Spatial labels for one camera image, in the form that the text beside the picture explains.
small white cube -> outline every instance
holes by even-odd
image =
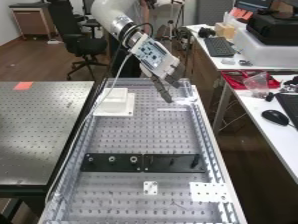
[[[157,195],[158,194],[158,183],[155,181],[143,182],[143,195]]]

wall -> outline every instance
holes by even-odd
[[[10,9],[8,8],[8,5],[16,2],[16,0],[0,0],[0,46],[20,36]]]

gray table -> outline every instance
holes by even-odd
[[[169,90],[175,103],[167,104],[149,79],[117,81],[115,87],[135,95],[133,117],[88,120],[40,224],[247,223],[195,87],[186,80],[179,83],[181,88]],[[80,172],[86,153],[198,153],[207,171]],[[158,183],[158,195],[143,195],[145,181]],[[229,191],[230,201],[193,201],[190,195],[198,193],[190,194],[189,182],[206,186],[210,191],[202,195]]]
[[[21,198],[46,192],[93,82],[16,85],[0,83],[0,196]]]

screw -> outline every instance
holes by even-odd
[[[110,156],[110,157],[109,157],[109,162],[110,162],[110,163],[114,163],[114,161],[115,161],[114,156]]]
[[[135,157],[135,156],[131,156],[131,157],[130,157],[130,163],[131,163],[131,164],[135,164],[135,163],[137,163],[137,157]]]

cable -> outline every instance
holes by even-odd
[[[81,125],[80,125],[80,127],[78,127],[78,129],[77,129],[77,133],[76,133],[74,138],[73,138],[73,141],[72,141],[72,145],[70,145],[69,150],[68,150],[66,157],[65,157],[64,162],[62,162],[62,165],[61,165],[61,168],[60,168],[60,170],[58,170],[58,173],[57,173],[57,175],[56,175],[56,178],[54,178],[54,180],[53,180],[53,183],[52,183],[52,185],[50,185],[50,187],[49,187],[49,191],[48,191],[48,194],[46,194],[46,197],[45,197],[45,204],[48,203],[48,200],[49,200],[49,196],[50,196],[53,187],[54,187],[54,185],[56,185],[56,182],[57,182],[57,180],[58,180],[58,177],[60,177],[60,175],[61,175],[61,172],[62,172],[62,170],[64,170],[64,168],[65,168],[65,165],[66,165],[66,163],[68,163],[68,159],[69,159],[70,154],[72,154],[72,148],[73,148],[73,146],[74,146],[74,143],[76,143],[78,134],[80,134],[80,132],[81,132],[81,129],[82,129],[82,127],[84,127],[84,124],[85,124],[85,122],[86,122],[89,116],[93,114],[93,112],[96,111],[96,109],[98,108],[98,106],[101,105],[101,103],[103,102],[103,100],[106,99],[106,97],[109,96],[110,92],[113,91],[115,82],[117,82],[117,80],[118,80],[118,77],[119,77],[119,74],[121,74],[121,71],[122,71],[122,68],[123,68],[123,65],[125,65],[125,63],[126,63],[126,61],[127,61],[127,59],[129,59],[130,57],[131,57],[131,54],[126,55],[126,57],[125,57],[125,59],[123,59],[123,62],[122,62],[122,64],[121,64],[121,67],[119,67],[119,69],[118,69],[118,73],[117,73],[117,76],[115,76],[115,78],[114,78],[113,84],[111,84],[111,86],[110,86],[110,90],[109,90],[109,92],[106,93],[106,95],[105,95],[101,99],[100,99],[100,97],[97,98],[97,100],[100,99],[100,102],[97,102],[97,100],[96,100],[96,102],[94,102],[94,106],[92,107],[92,110],[90,110],[89,114],[86,115],[85,119],[84,119],[82,122],[81,122]]]
[[[123,65],[125,65],[125,63],[126,63],[126,61],[127,61],[127,59],[131,57],[131,54],[129,53],[129,55],[126,55],[126,57],[125,57],[125,59],[123,59],[122,65],[121,65],[121,67],[119,67],[119,69],[118,69],[118,73],[117,73],[117,75],[115,75],[115,78],[114,78],[114,81],[113,81],[110,90],[109,90],[107,94],[101,98],[101,101],[97,103],[98,96],[100,96],[100,94],[101,94],[101,92],[102,92],[102,90],[103,90],[105,83],[106,83],[106,81],[107,81],[107,76],[109,76],[111,67],[113,67],[113,65],[114,65],[115,58],[117,58],[117,56],[118,56],[118,52],[119,52],[121,47],[122,47],[122,44],[123,44],[123,40],[125,40],[126,37],[133,33],[133,31],[137,30],[138,27],[145,26],[145,25],[149,25],[149,27],[150,27],[150,30],[151,30],[150,37],[151,37],[151,36],[153,36],[153,32],[154,32],[153,26],[151,26],[150,23],[142,23],[142,24],[135,25],[135,26],[131,28],[131,30],[129,30],[129,32],[125,33],[125,35],[123,35],[123,37],[122,37],[122,39],[121,39],[121,41],[119,41],[119,45],[118,45],[118,48],[117,48],[117,50],[115,50],[114,57],[113,57],[113,59],[111,59],[110,65],[109,65],[109,67],[107,67],[107,71],[106,71],[105,76],[103,76],[103,83],[102,83],[101,87],[98,88],[98,91],[96,90],[96,93],[94,93],[94,98],[93,98],[93,99],[96,99],[96,101],[94,101],[94,103],[93,103],[93,107],[92,107],[90,112],[88,113],[86,117],[84,118],[84,120],[82,120],[82,122],[81,122],[81,124],[80,124],[80,126],[78,126],[77,133],[76,133],[76,135],[74,135],[74,138],[73,138],[73,141],[72,141],[69,150],[68,150],[66,157],[65,157],[65,159],[64,159],[62,165],[61,165],[61,167],[60,167],[60,170],[58,170],[58,172],[57,172],[57,175],[56,175],[54,180],[53,180],[53,182],[52,182],[52,185],[50,185],[50,187],[49,187],[49,190],[48,190],[48,193],[46,193],[46,196],[45,196],[45,204],[46,204],[48,201],[49,201],[49,196],[50,196],[50,193],[52,193],[52,191],[53,191],[56,182],[57,182],[57,180],[58,180],[58,178],[60,178],[60,175],[61,175],[61,173],[62,173],[62,171],[64,171],[64,168],[65,168],[65,165],[66,165],[66,163],[68,163],[68,159],[69,159],[69,157],[70,157],[70,155],[72,155],[73,146],[74,146],[74,143],[76,143],[78,134],[80,134],[80,132],[81,132],[81,129],[82,129],[82,127],[84,127],[84,124],[85,124],[85,122],[86,122],[89,116],[93,114],[94,110],[96,110],[97,107],[100,106],[100,104],[103,102],[105,98],[109,96],[109,94],[110,94],[110,92],[111,92],[111,90],[113,90],[113,88],[114,88],[114,84],[115,84],[115,82],[117,82],[117,80],[118,80],[118,77],[119,77],[119,74],[121,74],[121,71],[122,71],[122,67],[123,67]]]

